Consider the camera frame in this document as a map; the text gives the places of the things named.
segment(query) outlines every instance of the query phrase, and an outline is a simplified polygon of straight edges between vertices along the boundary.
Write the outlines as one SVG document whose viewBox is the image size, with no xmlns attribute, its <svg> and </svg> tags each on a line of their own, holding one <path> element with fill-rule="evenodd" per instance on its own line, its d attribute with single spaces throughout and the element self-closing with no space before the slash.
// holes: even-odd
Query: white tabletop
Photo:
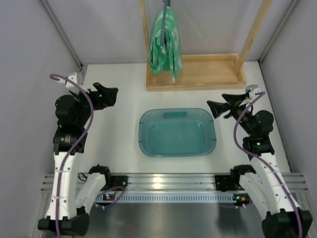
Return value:
<svg viewBox="0 0 317 238">
<path fill-rule="evenodd" d="M 247 85 L 257 84 L 266 90 L 257 62 L 246 62 L 243 69 Z M 249 163 L 248 156 L 234 144 L 234 118 L 214 120 L 217 145 L 206 156 L 154 158 L 143 154 L 138 144 L 139 121 L 148 110 L 202 108 L 210 112 L 207 100 L 224 102 L 223 93 L 243 94 L 244 89 L 147 92 L 145 63 L 89 65 L 84 85 L 93 89 L 94 82 L 117 87 L 119 92 L 114 107 L 95 111 L 80 171 L 87 172 L 100 164 L 115 173 L 223 173 L 235 165 Z M 267 95 L 254 105 L 254 113 L 259 110 L 272 112 Z M 276 123 L 273 126 L 269 136 L 277 164 L 281 172 L 290 172 Z M 242 143 L 247 134 L 239 128 L 237 136 Z"/>
</svg>

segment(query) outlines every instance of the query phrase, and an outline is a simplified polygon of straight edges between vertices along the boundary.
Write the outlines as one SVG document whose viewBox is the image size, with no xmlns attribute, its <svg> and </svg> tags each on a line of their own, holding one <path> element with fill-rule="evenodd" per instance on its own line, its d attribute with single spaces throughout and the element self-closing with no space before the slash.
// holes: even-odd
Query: plastic bin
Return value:
<svg viewBox="0 0 317 238">
<path fill-rule="evenodd" d="M 140 119 L 139 146 L 152 157 L 207 155 L 216 146 L 213 119 L 199 108 L 150 110 Z"/>
</svg>

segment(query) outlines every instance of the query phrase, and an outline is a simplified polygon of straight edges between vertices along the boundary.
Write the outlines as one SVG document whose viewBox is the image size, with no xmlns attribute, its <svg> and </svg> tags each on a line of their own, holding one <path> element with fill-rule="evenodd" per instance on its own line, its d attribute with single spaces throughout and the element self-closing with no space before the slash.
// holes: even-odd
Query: white wall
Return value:
<svg viewBox="0 0 317 238">
<path fill-rule="evenodd" d="M 145 0 L 149 35 L 162 0 Z M 239 53 L 262 0 L 171 0 L 184 54 Z M 274 0 L 250 51 L 260 58 L 292 0 Z M 139 0 L 50 0 L 85 62 L 145 62 Z"/>
<path fill-rule="evenodd" d="M 36 0 L 2 1 L 0 22 L 0 237 L 27 238 L 66 93 L 49 74 L 76 67 Z"/>
<path fill-rule="evenodd" d="M 317 207 L 317 1 L 302 0 L 269 51 L 262 70 L 289 159 L 304 173 Z"/>
</svg>

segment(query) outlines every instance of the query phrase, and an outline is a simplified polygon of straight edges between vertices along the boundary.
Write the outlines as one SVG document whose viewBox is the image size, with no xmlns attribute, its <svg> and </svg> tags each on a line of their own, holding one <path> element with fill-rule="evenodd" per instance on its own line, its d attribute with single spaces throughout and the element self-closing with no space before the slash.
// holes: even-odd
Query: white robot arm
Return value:
<svg viewBox="0 0 317 238">
<path fill-rule="evenodd" d="M 51 202 L 44 218 L 38 221 L 38 229 L 61 235 L 84 236 L 89 226 L 89 213 L 101 190 L 109 187 L 111 174 L 108 167 L 94 166 L 87 181 L 76 197 L 79 166 L 84 153 L 87 131 L 92 123 L 94 110 L 114 106 L 117 88 L 105 88 L 99 83 L 97 91 L 79 86 L 80 75 L 67 78 L 52 74 L 52 79 L 62 82 L 72 95 L 57 99 L 58 118 L 54 143 L 54 182 Z M 84 126 L 90 119 L 87 128 Z"/>
<path fill-rule="evenodd" d="M 262 95 L 264 93 L 257 85 L 251 85 L 246 87 L 246 93 L 242 95 L 223 94 L 226 103 L 207 103 L 214 118 L 229 111 L 224 118 L 234 117 L 237 120 L 234 140 L 239 149 L 248 154 L 250 165 L 231 169 L 231 181 L 241 186 L 256 206 L 262 218 L 265 237 L 306 237 L 313 219 L 309 211 L 301 210 L 277 166 L 268 136 L 273 130 L 273 115 L 268 111 L 252 114 L 253 104 Z M 243 139 L 243 147 L 236 138 L 238 125 L 249 135 Z"/>
</svg>

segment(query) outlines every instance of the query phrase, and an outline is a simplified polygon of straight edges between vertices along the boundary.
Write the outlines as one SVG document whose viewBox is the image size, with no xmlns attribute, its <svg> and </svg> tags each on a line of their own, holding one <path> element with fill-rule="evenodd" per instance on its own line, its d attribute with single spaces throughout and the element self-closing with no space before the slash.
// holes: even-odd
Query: wooden shelf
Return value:
<svg viewBox="0 0 317 238">
<path fill-rule="evenodd" d="M 204 90 L 204 89 L 238 89 L 246 84 L 242 65 L 246 60 L 251 46 L 261 28 L 265 16 L 273 0 L 262 0 L 257 16 L 250 29 L 240 55 L 186 55 L 176 83 L 172 83 L 170 72 L 159 74 L 151 72 L 150 45 L 148 23 L 146 17 L 145 0 L 140 0 L 144 42 L 147 53 L 147 90 L 148 91 L 176 91 L 176 90 Z"/>
<path fill-rule="evenodd" d="M 148 91 L 237 89 L 244 88 L 246 82 L 243 71 L 236 72 L 238 54 L 185 55 L 183 67 L 176 83 L 171 73 L 152 73 L 147 67 Z"/>
</svg>

